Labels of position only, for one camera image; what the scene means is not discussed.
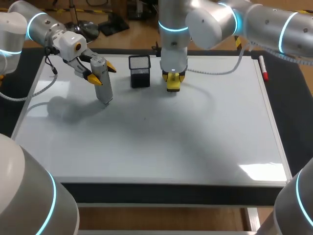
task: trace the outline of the black mesh pen holder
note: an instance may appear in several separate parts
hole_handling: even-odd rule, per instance
[[[150,87],[150,56],[131,55],[128,60],[131,70],[131,87]]]

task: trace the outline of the red marker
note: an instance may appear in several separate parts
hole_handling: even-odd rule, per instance
[[[264,62],[264,58],[262,55],[259,57],[259,60],[260,60],[260,65],[261,65],[261,71],[263,74],[263,79],[265,82],[267,82],[268,81],[268,72],[266,71],[265,62]]]

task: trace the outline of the wooden floor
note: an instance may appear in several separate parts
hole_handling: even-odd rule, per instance
[[[51,7],[52,0],[29,0],[39,8]],[[254,0],[268,6],[287,10],[313,9],[312,0]],[[0,3],[6,7],[7,2]],[[78,0],[77,8],[87,9],[83,0]],[[66,0],[59,0],[57,8],[67,7]],[[71,21],[69,13],[51,13],[62,23]],[[78,13],[79,19],[100,23],[107,20],[106,15]],[[129,22],[130,29],[110,37],[100,34],[99,38],[89,44],[90,48],[124,48],[150,49],[159,41],[157,20],[148,23]],[[40,47],[35,42],[26,42],[26,47]],[[190,49],[198,49],[191,44]],[[235,50],[233,38],[227,39],[216,49]],[[313,68],[302,66],[301,70],[313,93]],[[272,208],[259,208],[262,223],[271,213]],[[80,229],[84,230],[221,230],[243,231],[245,221],[242,211],[236,208],[80,208]]]

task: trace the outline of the black mat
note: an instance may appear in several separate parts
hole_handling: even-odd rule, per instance
[[[102,54],[153,54],[150,50],[94,49]],[[190,51],[190,55],[238,55],[236,51]],[[294,176],[313,157],[313,98],[298,65],[263,51],[270,81],[266,89],[277,128]],[[0,91],[11,97],[27,96],[41,60],[42,48],[24,49],[18,69],[6,76]],[[0,133],[11,136],[23,102],[0,98]],[[281,188],[189,185],[64,184],[79,203],[179,203],[210,205],[274,204]]]

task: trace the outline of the whiteboard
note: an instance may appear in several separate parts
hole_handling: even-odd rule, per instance
[[[128,55],[104,55],[113,100],[51,56],[56,83],[26,102],[13,138],[62,183],[283,186],[291,179],[257,61],[232,74],[186,72],[180,92],[166,91],[151,56],[151,86],[132,89]],[[220,72],[237,56],[189,56],[188,66]],[[36,92],[52,81],[42,63]]]

